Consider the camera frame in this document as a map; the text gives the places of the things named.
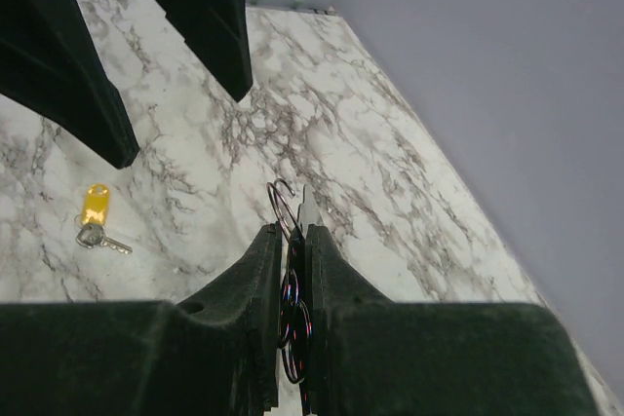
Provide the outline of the metal keyring with keys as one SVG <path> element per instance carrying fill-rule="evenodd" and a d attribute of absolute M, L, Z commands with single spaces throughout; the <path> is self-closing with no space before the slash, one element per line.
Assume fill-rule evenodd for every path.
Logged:
<path fill-rule="evenodd" d="M 313 413 L 312 397 L 306 376 L 313 343 L 311 266 L 306 261 L 306 237 L 309 228 L 324 224 L 320 209 L 308 187 L 303 188 L 302 202 L 292 209 L 283 195 L 295 195 L 289 183 L 278 177 L 266 184 L 267 195 L 277 223 L 287 241 L 286 272 L 282 279 L 278 349 L 289 382 L 299 387 L 301 410 Z"/>

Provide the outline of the key with yellow tag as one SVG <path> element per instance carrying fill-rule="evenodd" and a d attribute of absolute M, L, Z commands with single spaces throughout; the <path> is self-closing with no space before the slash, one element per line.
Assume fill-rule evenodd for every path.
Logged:
<path fill-rule="evenodd" d="M 110 190 L 104 184 L 94 184 L 87 189 L 82 211 L 77 217 L 79 230 L 76 243 L 87 249 L 108 247 L 122 254 L 131 254 L 133 249 L 108 237 L 105 232 L 110 204 Z"/>

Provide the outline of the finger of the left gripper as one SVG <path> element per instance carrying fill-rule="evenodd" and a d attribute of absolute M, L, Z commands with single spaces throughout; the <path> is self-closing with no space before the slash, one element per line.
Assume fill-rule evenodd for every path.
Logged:
<path fill-rule="evenodd" d="M 245 0 L 155 0 L 235 101 L 253 85 Z"/>
<path fill-rule="evenodd" d="M 1 0 L 1 93 L 117 169 L 139 146 L 76 0 Z"/>

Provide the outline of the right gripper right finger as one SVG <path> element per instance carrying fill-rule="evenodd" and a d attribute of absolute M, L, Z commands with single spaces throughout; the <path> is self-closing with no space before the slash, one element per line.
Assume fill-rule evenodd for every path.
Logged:
<path fill-rule="evenodd" d="M 318 415 L 595 415 L 568 334 L 522 302 L 399 303 L 311 226 L 313 344 L 306 383 Z"/>

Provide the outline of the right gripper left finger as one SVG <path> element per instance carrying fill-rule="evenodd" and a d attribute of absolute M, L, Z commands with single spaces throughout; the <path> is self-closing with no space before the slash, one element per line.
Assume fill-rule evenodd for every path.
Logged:
<path fill-rule="evenodd" d="M 260 415 L 278 403 L 282 238 L 263 226 L 179 303 L 1 308 L 5 415 Z"/>

